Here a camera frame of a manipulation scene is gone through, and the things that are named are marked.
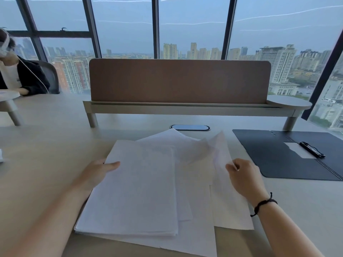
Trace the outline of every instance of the cloudy sky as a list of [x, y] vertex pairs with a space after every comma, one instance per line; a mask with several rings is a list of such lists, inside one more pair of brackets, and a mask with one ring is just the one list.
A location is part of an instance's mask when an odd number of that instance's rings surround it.
[[[81, 0], [28, 0], [39, 30], [88, 30]], [[153, 53], [151, 0], [92, 0], [102, 53]], [[159, 0], [160, 45], [182, 53], [223, 47], [229, 0]], [[14, 0], [0, 0], [0, 27], [25, 30]], [[230, 48], [294, 44], [332, 49], [343, 29], [343, 0], [238, 0]], [[89, 39], [42, 39], [44, 46], [92, 49]]]

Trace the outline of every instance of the black folder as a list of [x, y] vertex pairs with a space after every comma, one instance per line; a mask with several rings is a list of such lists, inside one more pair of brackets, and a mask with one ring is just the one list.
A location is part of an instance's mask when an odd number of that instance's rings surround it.
[[[343, 140], [330, 133], [233, 130], [265, 177], [343, 181]], [[307, 142], [325, 158], [304, 159], [285, 142]]]

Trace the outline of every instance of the person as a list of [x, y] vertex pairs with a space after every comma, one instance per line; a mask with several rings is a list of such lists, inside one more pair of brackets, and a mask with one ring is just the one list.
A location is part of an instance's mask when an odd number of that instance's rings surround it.
[[41, 67], [17, 56], [14, 49], [14, 39], [0, 28], [0, 89], [15, 90], [20, 95], [46, 94], [50, 84]]
[[[43, 213], [21, 241], [5, 257], [60, 257], [79, 211], [108, 171], [120, 162], [90, 163], [82, 174]], [[251, 161], [235, 159], [227, 164], [234, 188], [256, 206], [269, 199], [259, 168]], [[261, 205], [258, 216], [276, 257], [324, 257], [289, 216], [274, 202]]]

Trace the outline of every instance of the window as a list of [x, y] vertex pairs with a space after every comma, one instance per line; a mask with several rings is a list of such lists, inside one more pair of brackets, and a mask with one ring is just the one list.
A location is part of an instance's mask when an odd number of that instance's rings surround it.
[[153, 59], [151, 0], [92, 0], [102, 57]]
[[41, 38], [49, 63], [57, 70], [61, 92], [89, 94], [89, 61], [94, 56], [91, 39]]
[[25, 60], [38, 60], [36, 51], [32, 45], [30, 38], [14, 38], [15, 54]]
[[229, 2], [159, 0], [160, 58], [220, 60]]
[[82, 0], [28, 0], [38, 30], [88, 31]]
[[308, 118], [312, 123], [335, 132], [341, 138], [343, 138], [343, 96], [340, 92], [342, 84], [343, 53]]
[[0, 0], [0, 27], [6, 30], [26, 30], [15, 0]]
[[296, 84], [292, 95], [308, 100], [342, 31], [342, 4], [342, 0], [237, 0], [229, 51], [244, 49], [240, 60], [268, 60], [270, 82]]

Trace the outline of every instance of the window frame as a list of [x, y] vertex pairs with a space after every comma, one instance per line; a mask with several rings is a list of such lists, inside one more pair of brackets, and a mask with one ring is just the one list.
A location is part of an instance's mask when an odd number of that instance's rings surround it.
[[[82, 0], [85, 16], [88, 25], [88, 31], [66, 31], [63, 28], [60, 31], [41, 31], [37, 30], [34, 18], [32, 16], [27, 0], [16, 0], [19, 11], [23, 17], [27, 30], [10, 30], [9, 34], [14, 37], [31, 38], [33, 47], [36, 51], [39, 60], [48, 61], [44, 52], [40, 38], [91, 38], [94, 54], [96, 58], [101, 58], [101, 50], [99, 45], [98, 34], [94, 19], [94, 13], [91, 0]], [[153, 22], [153, 43], [154, 43], [154, 59], [160, 59], [160, 36], [159, 36], [159, 15], [158, 15], [158, 0], [151, 0], [152, 3], [152, 22]], [[225, 26], [225, 34], [223, 40], [223, 49], [221, 60], [226, 60], [228, 56], [229, 43], [233, 27], [237, 0], [230, 0], [227, 21]], [[317, 85], [310, 97], [312, 107], [305, 110], [302, 114], [304, 120], [308, 120], [315, 104], [317, 103], [321, 92], [323, 91], [326, 82], [328, 81], [340, 55], [343, 51], [343, 29], [333, 48], [328, 61], [323, 69], [322, 74], [317, 82]]]

